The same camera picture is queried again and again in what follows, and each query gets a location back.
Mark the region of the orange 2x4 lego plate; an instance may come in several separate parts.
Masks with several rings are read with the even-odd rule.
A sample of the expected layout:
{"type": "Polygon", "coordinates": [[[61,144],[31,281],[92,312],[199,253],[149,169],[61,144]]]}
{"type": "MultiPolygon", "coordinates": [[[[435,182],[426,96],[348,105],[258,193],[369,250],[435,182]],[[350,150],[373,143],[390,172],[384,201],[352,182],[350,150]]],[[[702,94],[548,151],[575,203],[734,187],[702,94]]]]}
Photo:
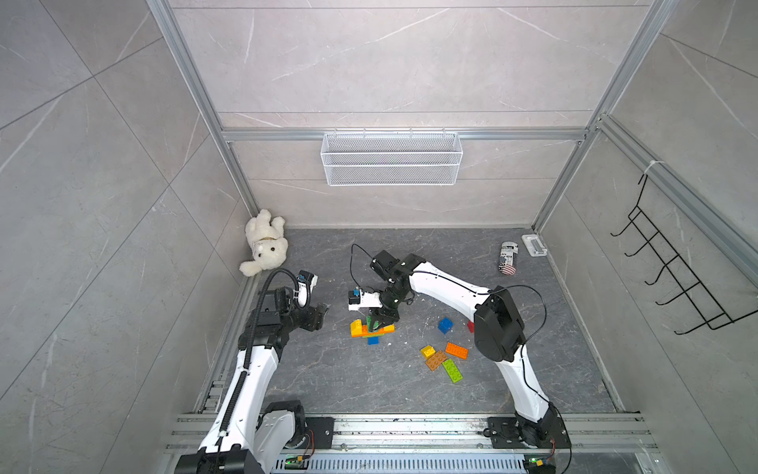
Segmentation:
{"type": "Polygon", "coordinates": [[[384,328],[385,327],[369,332],[367,329],[367,326],[363,324],[363,338],[381,337],[381,336],[387,335],[383,332],[384,328]]]}

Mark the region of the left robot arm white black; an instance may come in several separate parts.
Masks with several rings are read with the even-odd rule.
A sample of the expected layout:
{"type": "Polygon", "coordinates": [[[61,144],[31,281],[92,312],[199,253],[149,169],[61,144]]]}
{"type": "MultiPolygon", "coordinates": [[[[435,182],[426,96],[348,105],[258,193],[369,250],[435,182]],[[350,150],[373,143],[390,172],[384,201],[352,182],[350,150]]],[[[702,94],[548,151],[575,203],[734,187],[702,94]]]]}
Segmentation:
{"type": "Polygon", "coordinates": [[[270,473],[282,450],[304,450],[290,463],[299,468],[317,448],[298,400],[264,407],[268,385],[290,333],[323,327],[328,306],[311,304],[318,277],[276,269],[266,278],[238,341],[235,372],[218,415],[196,452],[182,455],[176,473],[270,473]]]}

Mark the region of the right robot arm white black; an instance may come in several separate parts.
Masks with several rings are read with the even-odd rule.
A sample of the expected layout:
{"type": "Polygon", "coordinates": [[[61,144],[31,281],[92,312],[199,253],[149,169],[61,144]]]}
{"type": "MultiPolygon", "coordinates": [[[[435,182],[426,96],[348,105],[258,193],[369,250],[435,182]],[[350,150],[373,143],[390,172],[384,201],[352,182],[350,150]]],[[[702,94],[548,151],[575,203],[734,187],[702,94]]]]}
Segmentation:
{"type": "Polygon", "coordinates": [[[373,293],[356,290],[351,297],[369,309],[369,335],[397,323],[400,306],[416,294],[455,309],[474,324],[476,349],[495,363],[507,384],[521,442],[536,448],[549,439],[558,426],[558,410],[533,371],[524,322],[509,288],[469,284],[415,254],[397,259],[381,251],[372,257],[370,268],[386,282],[386,288],[373,293]]]}

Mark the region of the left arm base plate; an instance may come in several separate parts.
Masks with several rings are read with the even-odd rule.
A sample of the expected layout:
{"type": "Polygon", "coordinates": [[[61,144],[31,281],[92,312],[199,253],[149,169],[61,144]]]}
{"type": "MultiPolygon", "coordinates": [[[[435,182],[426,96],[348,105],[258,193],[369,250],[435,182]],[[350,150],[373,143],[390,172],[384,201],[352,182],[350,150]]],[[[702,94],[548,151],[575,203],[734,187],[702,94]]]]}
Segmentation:
{"type": "Polygon", "coordinates": [[[286,447],[291,450],[330,450],[335,436],[334,417],[295,420],[295,432],[286,447]]]}

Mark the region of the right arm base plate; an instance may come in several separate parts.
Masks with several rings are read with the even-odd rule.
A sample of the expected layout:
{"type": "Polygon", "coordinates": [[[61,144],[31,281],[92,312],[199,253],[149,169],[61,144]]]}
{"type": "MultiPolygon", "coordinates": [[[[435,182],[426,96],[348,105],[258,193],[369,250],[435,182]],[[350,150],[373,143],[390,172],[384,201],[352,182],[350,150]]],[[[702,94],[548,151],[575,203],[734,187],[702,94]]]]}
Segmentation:
{"type": "Polygon", "coordinates": [[[560,418],[530,422],[519,416],[489,417],[482,435],[488,438],[496,450],[506,448],[532,448],[551,450],[571,448],[568,429],[560,418]]]}

